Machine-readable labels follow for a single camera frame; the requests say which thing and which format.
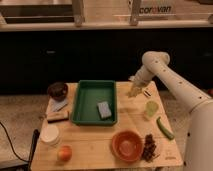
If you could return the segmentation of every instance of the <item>cable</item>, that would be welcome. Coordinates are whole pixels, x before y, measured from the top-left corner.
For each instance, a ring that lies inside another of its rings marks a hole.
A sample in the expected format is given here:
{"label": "cable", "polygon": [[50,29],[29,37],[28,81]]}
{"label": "cable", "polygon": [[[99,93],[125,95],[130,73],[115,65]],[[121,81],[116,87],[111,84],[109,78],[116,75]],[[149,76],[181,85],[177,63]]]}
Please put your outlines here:
{"label": "cable", "polygon": [[28,162],[29,162],[28,160],[22,159],[22,158],[19,157],[19,155],[15,152],[15,150],[14,150],[14,148],[13,148],[12,141],[11,141],[11,139],[10,139],[10,137],[9,137],[8,132],[7,132],[7,129],[5,128],[5,126],[3,125],[3,123],[1,123],[1,121],[0,121],[0,125],[3,127],[3,129],[4,129],[4,131],[5,131],[6,135],[7,135],[7,138],[8,138],[8,140],[9,140],[9,143],[10,143],[10,146],[11,146],[11,148],[12,148],[12,151],[13,151],[14,155],[15,155],[19,160],[22,160],[22,161],[28,163]]}

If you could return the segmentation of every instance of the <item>wooden table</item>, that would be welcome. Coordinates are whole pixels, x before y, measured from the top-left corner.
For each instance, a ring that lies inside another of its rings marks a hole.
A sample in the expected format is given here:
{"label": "wooden table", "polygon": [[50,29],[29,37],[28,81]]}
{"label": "wooden table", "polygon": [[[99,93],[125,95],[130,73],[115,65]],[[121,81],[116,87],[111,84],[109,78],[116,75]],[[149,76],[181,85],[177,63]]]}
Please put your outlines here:
{"label": "wooden table", "polygon": [[[76,83],[69,85],[69,104],[63,110],[72,110],[73,98],[77,87]],[[130,90],[131,82],[117,82],[117,113],[118,122],[114,126],[77,126],[70,121],[54,123],[60,131],[60,142],[55,146],[44,144],[40,138],[32,161],[31,169],[34,170],[79,170],[79,169],[106,169],[106,168],[138,168],[138,167],[163,167],[180,166],[182,159],[175,140],[169,141],[159,131],[156,118],[161,116],[161,121],[171,130],[165,114],[158,90],[154,82],[147,87],[151,98],[143,94],[136,98],[128,98],[126,93]],[[150,121],[144,117],[145,104],[154,100],[159,104],[159,110]],[[111,153],[110,142],[117,132],[133,130],[137,132],[142,141],[147,134],[152,133],[157,142],[160,156],[153,162],[144,160],[134,164],[127,164],[118,160]],[[73,156],[67,163],[57,160],[57,151],[61,145],[70,145]]]}

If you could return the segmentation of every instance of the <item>terracotta bowl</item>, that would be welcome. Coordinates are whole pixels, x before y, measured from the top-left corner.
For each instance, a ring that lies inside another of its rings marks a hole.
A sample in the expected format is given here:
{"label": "terracotta bowl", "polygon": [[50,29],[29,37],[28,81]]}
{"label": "terracotta bowl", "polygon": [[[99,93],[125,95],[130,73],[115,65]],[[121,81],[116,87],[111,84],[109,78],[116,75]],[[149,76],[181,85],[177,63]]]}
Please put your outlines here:
{"label": "terracotta bowl", "polygon": [[66,98],[68,86],[63,82],[55,82],[47,89],[47,94],[56,101],[62,101]]}
{"label": "terracotta bowl", "polygon": [[112,138],[113,154],[128,163],[140,160],[143,153],[143,144],[140,136],[133,131],[122,131]]}

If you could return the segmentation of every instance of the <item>green plastic tray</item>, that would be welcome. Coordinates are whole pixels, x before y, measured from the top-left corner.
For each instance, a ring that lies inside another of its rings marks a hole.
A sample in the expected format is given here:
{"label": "green plastic tray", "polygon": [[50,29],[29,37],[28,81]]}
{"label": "green plastic tray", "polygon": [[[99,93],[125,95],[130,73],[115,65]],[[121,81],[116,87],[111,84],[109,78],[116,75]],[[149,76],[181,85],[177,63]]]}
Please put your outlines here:
{"label": "green plastic tray", "polygon": [[[97,104],[107,101],[112,116],[101,119]],[[113,125],[117,122],[116,84],[111,80],[81,80],[78,83],[72,122],[77,125]]]}

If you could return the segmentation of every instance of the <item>green cucumber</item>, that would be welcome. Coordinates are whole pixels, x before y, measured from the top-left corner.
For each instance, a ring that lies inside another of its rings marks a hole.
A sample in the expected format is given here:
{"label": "green cucumber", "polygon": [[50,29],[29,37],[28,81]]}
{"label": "green cucumber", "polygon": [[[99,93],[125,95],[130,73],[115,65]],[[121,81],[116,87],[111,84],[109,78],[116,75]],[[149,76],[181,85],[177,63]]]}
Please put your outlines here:
{"label": "green cucumber", "polygon": [[169,140],[173,140],[175,138],[175,136],[168,130],[165,128],[165,126],[161,123],[160,121],[160,117],[157,118],[156,120],[158,128],[161,130],[161,132],[169,139]]}

